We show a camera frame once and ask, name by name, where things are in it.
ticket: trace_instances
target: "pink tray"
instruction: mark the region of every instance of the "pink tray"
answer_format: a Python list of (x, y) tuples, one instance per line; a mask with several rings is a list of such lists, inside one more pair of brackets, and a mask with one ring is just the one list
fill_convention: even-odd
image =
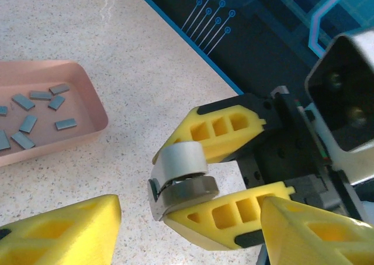
[[(35, 107), (25, 111), (11, 100), (15, 94), (29, 97), (30, 91), (48, 91), (58, 84), (68, 84), (70, 90), (61, 94), (66, 100), (57, 111), (48, 108), (49, 101), (33, 100)], [(0, 129), (5, 130), (11, 144), (11, 149), (0, 151), (0, 166), (94, 140), (108, 125), (108, 116), (87, 73), (71, 61), (0, 62), (0, 106), (8, 107), (7, 116), (0, 116)], [(27, 115), (38, 118), (28, 135), (36, 147), (23, 150), (11, 135)], [(77, 121), (77, 127), (57, 131), (54, 123), (69, 118)]]

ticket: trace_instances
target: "small gray tile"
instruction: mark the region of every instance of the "small gray tile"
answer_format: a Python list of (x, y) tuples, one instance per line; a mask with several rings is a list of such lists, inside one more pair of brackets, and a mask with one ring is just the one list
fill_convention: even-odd
[(52, 92), (53, 95), (62, 94), (63, 92), (67, 92), (70, 90), (70, 87), (67, 84), (55, 85), (54, 87), (50, 87), (49, 90)]
[(48, 104), (48, 107), (57, 111), (57, 109), (64, 103), (64, 101), (65, 98), (61, 95), (58, 95), (55, 98), (53, 98), (53, 100)]
[(25, 97), (22, 94), (16, 94), (12, 97), (12, 101), (21, 106), (24, 110), (28, 111), (31, 108), (35, 107), (35, 103), (32, 102), (29, 98)]
[(6, 116), (8, 113), (8, 107), (7, 106), (0, 106), (0, 116)]
[(13, 139), (19, 146), (21, 146), (25, 150), (35, 147), (35, 143), (22, 132), (15, 133), (11, 136), (11, 139)]
[(11, 148), (8, 138), (6, 137), (5, 131), (0, 130), (0, 151)]
[(48, 91), (30, 91), (30, 99), (51, 100), (52, 94)]
[(33, 129), (36, 121), (37, 121), (37, 117), (35, 117), (33, 115), (26, 116), (25, 120), (23, 120), (23, 123), (22, 123), (21, 127), (19, 128), (19, 130), (21, 132), (30, 133), (31, 130)]
[(77, 126), (77, 122), (74, 118), (58, 121), (55, 123), (57, 130), (70, 129)]

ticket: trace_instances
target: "white speckled countertop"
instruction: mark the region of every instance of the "white speckled countertop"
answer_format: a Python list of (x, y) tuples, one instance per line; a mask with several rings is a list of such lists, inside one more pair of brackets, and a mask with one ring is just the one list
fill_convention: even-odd
[[(117, 194), (113, 264), (255, 264), (259, 248), (204, 251), (155, 222), (153, 154), (198, 105), (233, 90), (143, 0), (0, 0), (0, 60), (75, 60), (109, 126), (86, 146), (0, 168), (0, 225)], [(210, 167), (221, 194), (244, 189), (235, 163)]]

